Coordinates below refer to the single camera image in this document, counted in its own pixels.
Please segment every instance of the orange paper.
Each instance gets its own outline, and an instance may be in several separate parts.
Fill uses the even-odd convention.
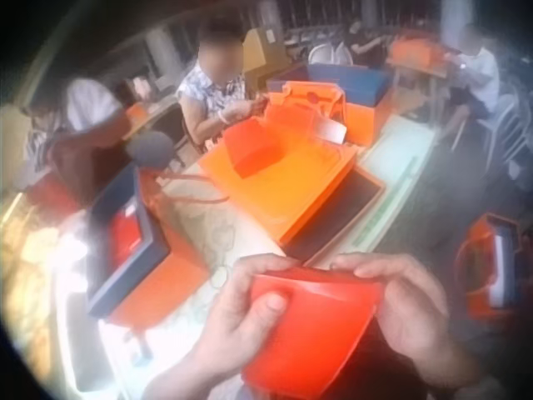
[[[266,346],[243,373],[247,383],[292,398],[318,398],[353,353],[381,299],[381,285],[348,273],[293,268],[256,277],[252,301],[288,299]]]

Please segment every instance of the floor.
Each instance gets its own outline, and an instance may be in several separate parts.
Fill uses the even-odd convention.
[[[376,251],[410,253],[424,263],[446,289],[453,334],[496,376],[514,379],[514,368],[518,368],[514,353],[519,345],[510,345],[511,336],[507,336],[505,327],[469,317],[452,268],[468,227],[477,218],[487,212],[496,213],[519,221],[525,228],[533,223],[533,202],[516,188],[505,169],[498,168],[501,163],[497,158],[485,174],[482,132],[472,128],[467,133],[454,152],[451,141],[434,148],[407,205]],[[533,352],[529,343],[525,349]],[[533,371],[531,365],[520,368]]]

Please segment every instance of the dark hair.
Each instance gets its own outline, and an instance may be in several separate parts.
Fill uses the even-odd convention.
[[[223,44],[227,42],[244,42],[245,33],[242,25],[234,18],[218,15],[209,17],[200,25],[199,43]]]

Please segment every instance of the white chair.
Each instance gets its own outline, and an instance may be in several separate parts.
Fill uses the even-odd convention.
[[[310,64],[334,64],[335,49],[330,43],[320,44],[309,52],[308,61]]]
[[[517,118],[514,125],[511,125],[508,133],[502,138],[504,148],[504,163],[508,163],[518,153],[520,153],[528,144],[533,144],[533,132],[531,131],[531,105],[526,92],[520,90],[519,85],[511,82],[513,92],[518,101],[516,110]]]
[[[310,64],[353,65],[350,50],[341,43],[334,48],[330,43],[320,44],[309,52]]]
[[[504,135],[502,131],[505,131],[507,128],[512,126],[512,121],[516,117],[516,113],[513,112],[515,109],[516,97],[512,94],[504,94],[498,99],[496,109],[489,119],[477,120],[477,123],[479,123],[490,135],[488,137],[488,142],[486,142],[489,145],[489,149],[487,153],[485,173],[487,173],[489,166],[491,165],[492,156],[494,155],[494,149],[496,147],[496,138],[500,136],[501,133]],[[451,147],[452,152],[456,150],[457,144],[459,144],[459,140],[461,140],[461,136],[465,131],[465,125],[466,122],[463,122],[459,128],[456,140]]]
[[[344,42],[341,42],[335,49],[335,58],[337,65],[353,65],[350,49]]]

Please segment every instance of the bag handle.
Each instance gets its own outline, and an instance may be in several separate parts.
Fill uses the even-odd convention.
[[[453,269],[454,269],[454,280],[456,282],[457,287],[461,288],[461,279],[460,279],[461,266],[464,265],[464,260],[465,260],[467,248],[469,246],[471,246],[473,243],[478,243],[480,241],[486,240],[488,236],[489,235],[486,235],[481,240],[480,239],[473,240],[473,239],[468,238],[459,247],[459,251],[457,252],[456,260],[454,262],[454,267],[453,267]],[[496,272],[492,268],[491,272],[488,274],[488,276],[486,278],[486,281],[485,281],[483,287],[481,287],[479,289],[476,289],[476,290],[473,290],[471,292],[467,292],[466,294],[472,294],[472,293],[476,293],[476,292],[479,292],[479,291],[484,291],[486,289],[486,286],[491,284],[491,283],[493,283],[495,280],[496,280]]]
[[[202,183],[213,184],[213,181],[209,177],[198,174],[189,174],[189,173],[179,173],[179,172],[161,172],[149,168],[143,168],[142,173],[150,178],[164,178],[172,180],[187,180],[187,181],[197,181]],[[151,193],[150,198],[147,199],[148,202],[157,202],[159,203],[163,198],[169,199],[174,203],[188,203],[188,204],[219,204],[224,203],[229,200],[228,196],[214,198],[214,199],[201,199],[188,196],[168,196],[162,191],[159,191],[157,194]]]
[[[283,103],[305,105],[344,123],[346,96],[335,83],[289,81],[283,85],[283,97]]]

